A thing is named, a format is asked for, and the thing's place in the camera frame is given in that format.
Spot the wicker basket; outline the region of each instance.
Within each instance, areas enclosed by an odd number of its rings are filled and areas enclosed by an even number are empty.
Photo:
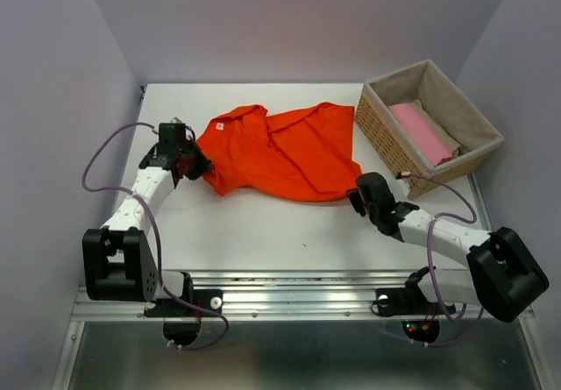
[[[433,167],[387,108],[420,99],[424,109],[462,147],[461,154]],[[503,137],[450,79],[430,60],[365,83],[355,122],[394,174],[409,171],[442,182],[475,171]],[[408,179],[408,198],[437,187],[429,181]]]

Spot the gray wall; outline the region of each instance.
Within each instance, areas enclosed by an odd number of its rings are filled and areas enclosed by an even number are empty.
[[[80,241],[110,196],[81,190],[138,84],[94,0],[0,0],[0,385],[49,388],[82,278]],[[93,181],[118,181],[123,138]]]
[[[142,82],[455,78],[501,0],[96,0]]]
[[[520,232],[550,277],[537,321],[561,372],[561,0],[504,0],[458,84],[504,134],[478,171],[494,226]]]

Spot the tabletop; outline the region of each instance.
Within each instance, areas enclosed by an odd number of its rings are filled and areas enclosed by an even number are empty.
[[[158,124],[178,117],[200,135],[213,117],[241,105],[262,104],[269,114],[326,101],[356,106],[361,89],[359,83],[150,84],[138,120]],[[123,185],[134,182],[138,164],[153,144],[149,129],[135,131]],[[353,132],[353,159],[363,173],[384,175],[396,200],[407,200],[357,125]],[[477,196],[467,177],[451,185],[475,203]],[[469,213],[456,196],[443,188],[416,199],[415,204],[432,214]],[[424,248],[381,235],[347,201],[289,202],[249,188],[221,197],[203,180],[183,180],[162,205],[157,222],[162,235],[163,267],[168,270],[416,271],[427,263]],[[148,240],[155,252],[152,233]],[[438,254],[435,264],[440,268],[461,268]]]

